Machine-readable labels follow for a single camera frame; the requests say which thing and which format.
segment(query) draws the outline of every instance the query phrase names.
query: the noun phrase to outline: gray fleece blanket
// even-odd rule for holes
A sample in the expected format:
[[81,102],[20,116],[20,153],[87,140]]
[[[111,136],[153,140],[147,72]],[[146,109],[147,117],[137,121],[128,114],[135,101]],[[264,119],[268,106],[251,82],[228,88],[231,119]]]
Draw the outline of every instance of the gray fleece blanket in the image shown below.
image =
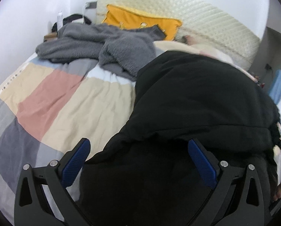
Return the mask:
[[121,30],[107,24],[69,23],[58,31],[57,40],[38,45],[36,53],[53,63],[98,59],[103,69],[135,81],[137,72],[156,57],[153,41],[164,38],[157,25]]

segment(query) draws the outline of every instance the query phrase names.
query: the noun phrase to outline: light blue fabric patch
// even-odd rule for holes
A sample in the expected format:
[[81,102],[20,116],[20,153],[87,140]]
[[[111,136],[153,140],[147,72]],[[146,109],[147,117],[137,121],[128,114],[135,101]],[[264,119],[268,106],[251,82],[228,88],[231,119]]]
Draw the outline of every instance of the light blue fabric patch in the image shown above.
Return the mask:
[[14,225],[15,194],[0,175],[0,211]]
[[30,60],[30,62],[37,64],[37,65],[41,65],[41,66],[45,66],[45,67],[50,67],[53,69],[56,69],[60,66],[60,64],[57,63],[51,63],[49,60],[46,59],[39,59],[38,57],[33,58],[32,60]]
[[40,143],[35,167],[46,167],[52,160],[60,160],[63,157],[63,153],[55,150],[44,143]]
[[158,48],[158,47],[155,47],[155,51],[156,51],[156,57],[158,57],[159,55],[163,54],[165,51]]

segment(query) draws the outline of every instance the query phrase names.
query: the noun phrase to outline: black bag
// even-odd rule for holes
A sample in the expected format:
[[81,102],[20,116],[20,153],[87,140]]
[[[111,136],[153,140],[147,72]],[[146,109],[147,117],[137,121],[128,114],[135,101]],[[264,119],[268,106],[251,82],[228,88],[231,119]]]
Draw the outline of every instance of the black bag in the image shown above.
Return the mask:
[[[83,18],[83,15],[74,13],[71,16],[68,16],[63,19],[63,25],[66,25],[67,23],[71,23],[72,21],[74,21],[76,19],[82,19],[82,18]],[[86,16],[84,16],[84,21],[87,25],[91,25],[91,20],[88,19]],[[54,25],[52,27],[52,32],[57,32],[57,22],[54,23]]]

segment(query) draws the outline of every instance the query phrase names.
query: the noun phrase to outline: pink fabric patch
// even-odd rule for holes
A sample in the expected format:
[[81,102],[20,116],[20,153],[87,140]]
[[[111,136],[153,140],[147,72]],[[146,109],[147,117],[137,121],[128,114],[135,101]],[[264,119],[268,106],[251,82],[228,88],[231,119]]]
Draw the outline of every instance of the pink fabric patch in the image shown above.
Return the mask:
[[54,70],[31,95],[18,104],[18,122],[29,134],[41,141],[82,79],[82,76]]

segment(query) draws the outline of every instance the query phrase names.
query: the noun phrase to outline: water bottle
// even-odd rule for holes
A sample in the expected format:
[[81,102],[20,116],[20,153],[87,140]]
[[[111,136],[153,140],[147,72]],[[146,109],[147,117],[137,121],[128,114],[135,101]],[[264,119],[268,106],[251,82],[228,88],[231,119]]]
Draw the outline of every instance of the water bottle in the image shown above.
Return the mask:
[[57,16],[57,31],[63,26],[63,13],[60,11]]

